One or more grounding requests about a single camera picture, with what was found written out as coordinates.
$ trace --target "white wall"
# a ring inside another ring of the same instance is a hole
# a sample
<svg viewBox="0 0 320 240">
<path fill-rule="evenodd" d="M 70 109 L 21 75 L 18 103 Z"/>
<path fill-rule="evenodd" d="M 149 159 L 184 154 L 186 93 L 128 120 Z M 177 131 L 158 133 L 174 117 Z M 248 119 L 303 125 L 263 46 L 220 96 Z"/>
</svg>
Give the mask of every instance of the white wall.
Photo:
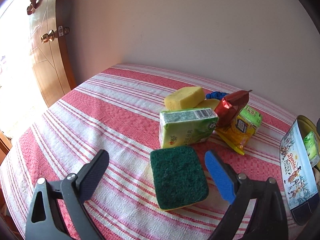
<svg viewBox="0 0 320 240">
<path fill-rule="evenodd" d="M 320 35 L 298 0 L 73 0 L 78 83 L 125 62 L 252 89 L 320 117 Z"/>
</svg>

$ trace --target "wooden frame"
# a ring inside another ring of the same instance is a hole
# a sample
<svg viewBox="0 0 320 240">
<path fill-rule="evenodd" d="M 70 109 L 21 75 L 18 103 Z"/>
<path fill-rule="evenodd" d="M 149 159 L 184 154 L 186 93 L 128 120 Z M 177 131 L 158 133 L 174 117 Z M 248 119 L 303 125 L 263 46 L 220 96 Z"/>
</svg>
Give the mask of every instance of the wooden frame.
<svg viewBox="0 0 320 240">
<path fill-rule="evenodd" d="M 10 151 L 12 145 L 8 138 L 0 131 L 0 165 Z"/>
</svg>

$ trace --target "brand logo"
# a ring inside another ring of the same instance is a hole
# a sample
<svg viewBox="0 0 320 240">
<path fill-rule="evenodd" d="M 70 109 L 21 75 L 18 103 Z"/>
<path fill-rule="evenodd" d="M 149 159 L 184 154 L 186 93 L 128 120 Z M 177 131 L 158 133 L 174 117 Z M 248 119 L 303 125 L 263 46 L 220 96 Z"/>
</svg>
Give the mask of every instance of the brand logo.
<svg viewBox="0 0 320 240">
<path fill-rule="evenodd" d="M 212 122 L 212 123 L 210 123 L 210 124 L 208 125 L 208 129 L 209 129 L 209 130 L 211 130 L 211 129 L 215 128 L 215 127 L 216 127 L 216 123 L 215 123 L 215 122 Z"/>
<path fill-rule="evenodd" d="M 296 169 L 297 169 L 297 163 L 296 163 L 296 161 L 294 160 L 292 153 L 289 153 L 289 154 L 287 155 L 287 158 L 288 158 L 289 162 L 291 163 L 292 168 L 293 168 L 294 170 L 296 170 Z"/>
<path fill-rule="evenodd" d="M 176 136 L 171 136 L 170 137 L 170 145 L 174 144 L 177 141 L 177 137 Z"/>
</svg>

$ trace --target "blue object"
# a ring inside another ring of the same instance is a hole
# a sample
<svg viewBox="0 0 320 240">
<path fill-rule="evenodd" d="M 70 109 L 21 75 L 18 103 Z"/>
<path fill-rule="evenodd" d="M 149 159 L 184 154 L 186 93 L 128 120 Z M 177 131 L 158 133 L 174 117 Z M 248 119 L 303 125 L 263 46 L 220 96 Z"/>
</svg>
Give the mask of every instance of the blue object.
<svg viewBox="0 0 320 240">
<path fill-rule="evenodd" d="M 210 94 L 206 94 L 206 95 L 205 95 L 205 98 L 206 98 L 206 99 L 218 99 L 218 100 L 222 100 L 225 95 L 228 95 L 228 93 L 222 93 L 222 92 L 215 91 L 215 92 L 212 92 L 212 93 L 210 93 Z"/>
<path fill-rule="evenodd" d="M 204 163 L 222 198 L 231 205 L 236 198 L 235 182 L 228 175 L 224 167 L 226 164 L 218 159 L 219 156 L 216 157 L 215 155 L 217 156 L 212 151 L 207 151 L 204 156 Z"/>
</svg>

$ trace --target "table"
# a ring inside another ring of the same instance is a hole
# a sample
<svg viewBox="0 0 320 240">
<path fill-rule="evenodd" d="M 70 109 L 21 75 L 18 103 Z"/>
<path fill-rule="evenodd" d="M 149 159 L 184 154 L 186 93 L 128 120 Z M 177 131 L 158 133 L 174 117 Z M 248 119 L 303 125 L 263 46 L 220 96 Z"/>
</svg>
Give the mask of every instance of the table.
<svg viewBox="0 0 320 240">
<path fill-rule="evenodd" d="M 201 86 L 205 93 L 238 89 L 208 78 L 140 65 L 118 64 L 87 80 L 52 105 L 13 143 L 0 167 L 9 211 L 22 235 L 32 193 L 39 177 L 48 181 L 77 173 L 100 150 L 110 164 L 91 200 L 88 213 L 106 239 L 199 239 L 217 227 L 228 203 L 221 197 L 204 165 L 204 153 L 215 149 L 224 162 L 250 179 L 273 176 L 286 206 L 290 239 L 301 231 L 284 197 L 279 145 L 295 116 L 250 94 L 249 105 L 263 115 L 258 133 L 241 156 L 214 134 L 193 145 L 204 168 L 209 196 L 190 207 L 170 212 L 158 209 L 150 152 L 159 148 L 159 112 L 163 99 L 184 86 Z M 236 234 L 244 233 L 254 207 L 251 200 Z M 77 233 L 66 208 L 61 211 L 72 237 Z"/>
</svg>

